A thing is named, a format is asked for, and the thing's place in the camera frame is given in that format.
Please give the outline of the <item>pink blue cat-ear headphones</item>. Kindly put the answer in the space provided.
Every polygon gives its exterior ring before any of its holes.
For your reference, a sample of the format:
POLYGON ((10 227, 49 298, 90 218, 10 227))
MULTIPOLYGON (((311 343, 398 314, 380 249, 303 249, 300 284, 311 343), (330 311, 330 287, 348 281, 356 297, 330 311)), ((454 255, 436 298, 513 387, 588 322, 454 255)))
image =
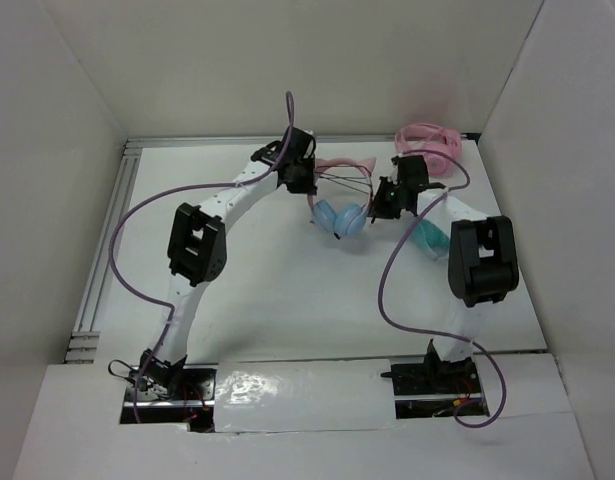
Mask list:
POLYGON ((376 162, 375 157, 362 160, 348 157, 317 158, 316 180, 337 181, 360 193, 361 198, 358 202, 352 202, 351 196, 347 195, 331 202, 322 196, 309 195, 307 200, 312 223, 338 240, 358 236, 366 225, 373 200, 376 162))

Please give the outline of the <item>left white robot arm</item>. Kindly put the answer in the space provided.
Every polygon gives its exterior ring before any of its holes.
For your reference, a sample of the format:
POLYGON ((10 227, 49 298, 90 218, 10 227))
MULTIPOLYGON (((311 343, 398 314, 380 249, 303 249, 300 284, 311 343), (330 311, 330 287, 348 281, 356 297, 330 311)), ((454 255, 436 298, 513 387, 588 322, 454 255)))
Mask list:
POLYGON ((142 376, 163 399, 183 390, 188 338, 200 300, 227 263, 227 233, 256 203, 284 186, 314 194, 316 138, 290 127, 280 141, 256 150, 236 178, 198 205, 174 214, 167 257, 171 273, 156 347, 143 352, 142 376))

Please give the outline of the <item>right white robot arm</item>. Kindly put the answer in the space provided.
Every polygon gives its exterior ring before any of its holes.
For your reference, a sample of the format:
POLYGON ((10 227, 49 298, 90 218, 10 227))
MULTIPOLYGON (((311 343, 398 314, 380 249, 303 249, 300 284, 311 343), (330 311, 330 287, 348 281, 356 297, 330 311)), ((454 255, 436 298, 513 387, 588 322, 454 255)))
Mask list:
POLYGON ((433 255, 447 261, 452 294, 442 330, 423 330, 437 359, 427 363, 423 379, 435 392, 447 391, 458 379, 454 363, 471 356, 485 324, 486 307, 503 301, 518 287, 520 274, 511 220, 488 216, 454 193, 469 186, 447 186, 430 180, 425 149, 398 154, 394 170, 382 176, 369 209, 372 220, 414 216, 405 239, 418 238, 433 255))

